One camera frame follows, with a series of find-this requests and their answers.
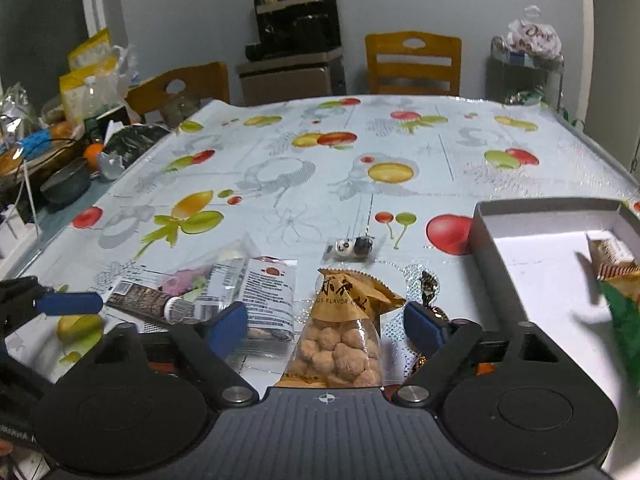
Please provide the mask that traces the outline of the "dark chocolate bar wrapper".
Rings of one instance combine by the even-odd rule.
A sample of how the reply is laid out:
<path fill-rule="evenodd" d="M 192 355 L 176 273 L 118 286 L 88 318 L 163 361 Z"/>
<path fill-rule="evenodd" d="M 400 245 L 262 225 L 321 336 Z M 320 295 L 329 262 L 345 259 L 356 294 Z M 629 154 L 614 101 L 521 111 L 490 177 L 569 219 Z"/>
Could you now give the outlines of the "dark chocolate bar wrapper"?
<path fill-rule="evenodd" d="M 176 324 L 198 320 L 195 306 L 189 301 L 128 280 L 116 283 L 105 304 L 150 322 Z"/>

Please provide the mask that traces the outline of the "clear pink candy packet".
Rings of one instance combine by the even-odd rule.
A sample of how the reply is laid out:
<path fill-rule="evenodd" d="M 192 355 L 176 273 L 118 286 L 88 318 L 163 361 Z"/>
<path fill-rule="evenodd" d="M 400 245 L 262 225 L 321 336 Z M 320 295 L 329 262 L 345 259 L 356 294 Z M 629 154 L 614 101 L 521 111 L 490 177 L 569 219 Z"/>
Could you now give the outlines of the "clear pink candy packet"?
<path fill-rule="evenodd" d="M 258 255 L 249 240 L 236 240 L 169 272 L 160 281 L 160 290 L 222 310 L 232 303 L 248 260 Z"/>

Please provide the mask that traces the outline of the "white label snack packet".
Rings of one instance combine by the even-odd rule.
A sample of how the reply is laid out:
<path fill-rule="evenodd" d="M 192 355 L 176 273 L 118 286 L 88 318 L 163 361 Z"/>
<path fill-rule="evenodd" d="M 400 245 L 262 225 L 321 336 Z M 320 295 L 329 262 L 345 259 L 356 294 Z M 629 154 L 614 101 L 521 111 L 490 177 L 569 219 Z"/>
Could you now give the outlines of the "white label snack packet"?
<path fill-rule="evenodd" d="M 293 339 L 296 269 L 296 260 L 268 256 L 243 263 L 232 299 L 245 304 L 248 339 Z"/>

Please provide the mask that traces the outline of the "brown nut snack bag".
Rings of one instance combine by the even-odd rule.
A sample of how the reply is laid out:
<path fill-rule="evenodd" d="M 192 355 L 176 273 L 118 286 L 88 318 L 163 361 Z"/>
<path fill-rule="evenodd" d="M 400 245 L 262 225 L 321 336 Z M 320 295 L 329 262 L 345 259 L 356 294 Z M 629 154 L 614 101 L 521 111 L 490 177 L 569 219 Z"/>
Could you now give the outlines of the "brown nut snack bag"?
<path fill-rule="evenodd" d="M 309 318 L 277 386 L 371 388 L 383 385 L 381 316 L 405 303 L 377 278 L 321 269 Z"/>

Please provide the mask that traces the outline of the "dark foil wrapped candy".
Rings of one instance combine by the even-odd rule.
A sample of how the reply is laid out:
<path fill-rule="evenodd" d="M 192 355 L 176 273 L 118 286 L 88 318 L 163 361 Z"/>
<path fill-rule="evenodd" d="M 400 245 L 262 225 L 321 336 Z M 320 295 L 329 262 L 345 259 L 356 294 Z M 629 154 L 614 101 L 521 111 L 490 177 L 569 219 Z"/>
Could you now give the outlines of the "dark foil wrapped candy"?
<path fill-rule="evenodd" d="M 420 276 L 422 304 L 442 322 L 448 322 L 449 318 L 440 307 L 435 304 L 435 299 L 439 293 L 439 281 L 434 274 L 423 270 Z"/>

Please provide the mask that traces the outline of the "panda candy packet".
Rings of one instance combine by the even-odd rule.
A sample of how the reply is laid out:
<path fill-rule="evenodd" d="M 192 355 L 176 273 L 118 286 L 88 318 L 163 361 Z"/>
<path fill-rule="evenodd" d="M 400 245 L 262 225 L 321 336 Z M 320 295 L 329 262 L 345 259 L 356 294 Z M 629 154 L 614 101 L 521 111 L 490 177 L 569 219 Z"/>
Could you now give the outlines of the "panda candy packet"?
<path fill-rule="evenodd" d="M 322 262 L 371 263 L 385 242 L 385 236 L 360 235 L 332 238 L 326 243 Z"/>

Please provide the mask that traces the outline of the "grey cardboard box tray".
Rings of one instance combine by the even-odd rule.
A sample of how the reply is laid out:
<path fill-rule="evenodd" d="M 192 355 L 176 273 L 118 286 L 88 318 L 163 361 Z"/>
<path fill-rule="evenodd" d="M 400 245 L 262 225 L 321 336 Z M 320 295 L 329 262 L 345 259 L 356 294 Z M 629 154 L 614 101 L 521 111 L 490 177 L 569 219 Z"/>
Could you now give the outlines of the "grey cardboard box tray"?
<path fill-rule="evenodd" d="M 535 323 L 618 408 L 635 408 L 588 245 L 611 237 L 639 251 L 639 220 L 618 200 L 529 198 L 477 204 L 469 245 L 502 327 Z"/>

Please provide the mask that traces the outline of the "orange fruit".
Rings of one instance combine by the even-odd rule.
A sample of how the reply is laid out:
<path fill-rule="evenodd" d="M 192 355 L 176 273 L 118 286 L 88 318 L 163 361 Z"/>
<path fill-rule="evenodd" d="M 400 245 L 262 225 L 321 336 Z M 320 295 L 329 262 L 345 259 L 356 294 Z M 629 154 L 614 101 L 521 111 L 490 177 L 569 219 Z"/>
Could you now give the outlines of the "orange fruit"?
<path fill-rule="evenodd" d="M 85 148 L 84 159 L 88 162 L 88 166 L 92 172 L 99 170 L 99 156 L 102 151 L 102 143 L 91 143 Z"/>

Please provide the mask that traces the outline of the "green chip bag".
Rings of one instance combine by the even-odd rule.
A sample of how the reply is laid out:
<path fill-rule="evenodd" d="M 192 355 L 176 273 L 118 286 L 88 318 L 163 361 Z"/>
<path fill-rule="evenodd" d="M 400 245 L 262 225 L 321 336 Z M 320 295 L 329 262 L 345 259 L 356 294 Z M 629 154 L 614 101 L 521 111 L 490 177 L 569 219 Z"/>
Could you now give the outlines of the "green chip bag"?
<path fill-rule="evenodd" d="M 639 394 L 639 273 L 608 278 L 599 286 L 608 303 L 625 372 Z"/>

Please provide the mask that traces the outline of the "small brown snack packet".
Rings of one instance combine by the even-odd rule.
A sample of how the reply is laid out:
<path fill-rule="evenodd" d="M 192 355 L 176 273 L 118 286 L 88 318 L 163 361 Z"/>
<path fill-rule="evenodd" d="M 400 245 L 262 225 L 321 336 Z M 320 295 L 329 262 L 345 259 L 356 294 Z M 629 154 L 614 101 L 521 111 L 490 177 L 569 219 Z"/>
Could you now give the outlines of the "small brown snack packet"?
<path fill-rule="evenodd" d="M 593 238 L 588 236 L 587 242 L 593 270 L 599 281 L 631 274 L 639 270 L 634 254 L 617 237 Z"/>

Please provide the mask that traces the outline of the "black plastic bag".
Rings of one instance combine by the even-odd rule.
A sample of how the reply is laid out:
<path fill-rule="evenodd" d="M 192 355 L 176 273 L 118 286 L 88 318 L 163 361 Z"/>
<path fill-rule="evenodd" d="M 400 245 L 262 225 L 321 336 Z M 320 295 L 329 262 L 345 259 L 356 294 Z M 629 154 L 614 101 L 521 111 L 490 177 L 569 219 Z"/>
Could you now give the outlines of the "black plastic bag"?
<path fill-rule="evenodd" d="M 147 151 L 168 136 L 170 130 L 163 125 L 135 124 L 115 132 L 102 150 L 109 160 L 128 169 Z"/>

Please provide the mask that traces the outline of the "yellow paper bag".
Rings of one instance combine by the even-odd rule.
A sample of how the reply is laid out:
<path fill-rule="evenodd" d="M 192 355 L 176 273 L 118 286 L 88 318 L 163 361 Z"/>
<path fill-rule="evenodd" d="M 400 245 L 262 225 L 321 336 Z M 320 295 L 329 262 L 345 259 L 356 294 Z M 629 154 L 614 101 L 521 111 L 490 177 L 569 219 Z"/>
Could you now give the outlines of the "yellow paper bag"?
<path fill-rule="evenodd" d="M 110 31 L 104 28 L 67 55 L 70 72 L 58 78 L 58 88 L 67 120 L 82 121 L 82 98 L 88 77 L 102 75 L 115 67 Z"/>

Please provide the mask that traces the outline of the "wooden chair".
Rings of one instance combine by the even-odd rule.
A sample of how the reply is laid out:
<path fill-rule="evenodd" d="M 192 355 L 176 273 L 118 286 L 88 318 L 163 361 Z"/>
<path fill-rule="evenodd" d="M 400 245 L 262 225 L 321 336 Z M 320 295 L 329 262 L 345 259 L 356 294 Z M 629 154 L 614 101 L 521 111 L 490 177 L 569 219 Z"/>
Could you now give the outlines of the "wooden chair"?
<path fill-rule="evenodd" d="M 126 102 L 141 118 L 183 98 L 230 102 L 229 70 L 224 62 L 168 70 L 130 88 Z"/>
<path fill-rule="evenodd" d="M 371 94 L 460 96 L 460 38 L 409 30 L 369 34 L 364 42 Z"/>

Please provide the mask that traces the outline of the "black water dispenser cabinet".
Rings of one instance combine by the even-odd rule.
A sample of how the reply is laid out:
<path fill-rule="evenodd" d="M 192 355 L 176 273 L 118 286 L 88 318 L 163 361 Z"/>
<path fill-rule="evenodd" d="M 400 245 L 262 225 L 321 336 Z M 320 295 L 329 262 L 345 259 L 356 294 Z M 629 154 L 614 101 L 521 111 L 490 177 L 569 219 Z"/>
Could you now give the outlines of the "black water dispenser cabinet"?
<path fill-rule="evenodd" d="M 236 66 L 244 104 L 347 93 L 337 0 L 254 0 L 259 41 Z"/>

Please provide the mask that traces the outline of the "white Dove plastic bag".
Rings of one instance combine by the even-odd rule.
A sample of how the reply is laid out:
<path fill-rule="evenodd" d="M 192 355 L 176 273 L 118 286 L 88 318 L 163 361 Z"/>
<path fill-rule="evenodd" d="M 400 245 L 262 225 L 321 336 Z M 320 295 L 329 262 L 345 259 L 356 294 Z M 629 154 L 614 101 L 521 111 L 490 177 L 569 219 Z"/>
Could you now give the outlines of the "white Dove plastic bag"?
<path fill-rule="evenodd" d="M 508 25 L 506 45 L 512 52 L 522 52 L 541 58 L 558 58 L 562 41 L 549 24 L 541 23 L 538 6 L 526 6 L 522 16 Z"/>

